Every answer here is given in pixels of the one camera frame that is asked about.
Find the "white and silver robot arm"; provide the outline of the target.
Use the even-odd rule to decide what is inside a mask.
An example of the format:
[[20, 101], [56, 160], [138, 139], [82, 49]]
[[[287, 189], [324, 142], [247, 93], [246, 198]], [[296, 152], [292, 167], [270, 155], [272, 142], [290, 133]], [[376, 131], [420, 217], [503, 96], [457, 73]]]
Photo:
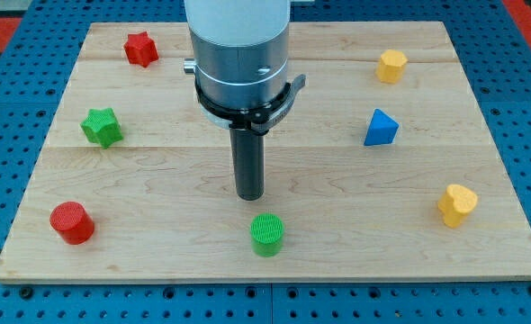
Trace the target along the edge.
[[230, 121], [208, 107], [261, 107], [287, 83], [289, 0], [185, 0], [196, 91], [215, 125]]

